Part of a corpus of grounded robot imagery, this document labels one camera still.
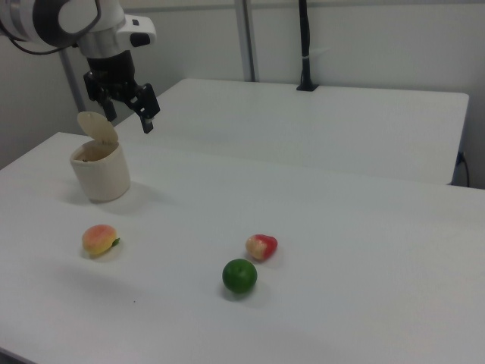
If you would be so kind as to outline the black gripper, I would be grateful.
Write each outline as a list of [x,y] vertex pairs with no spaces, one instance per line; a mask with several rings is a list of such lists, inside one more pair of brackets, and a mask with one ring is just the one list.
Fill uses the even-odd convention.
[[153,130],[153,118],[160,112],[155,91],[150,83],[135,81],[135,67],[131,51],[124,51],[109,58],[87,58],[89,72],[84,74],[88,97],[103,109],[108,121],[117,118],[112,99],[129,102],[141,121],[144,133]]

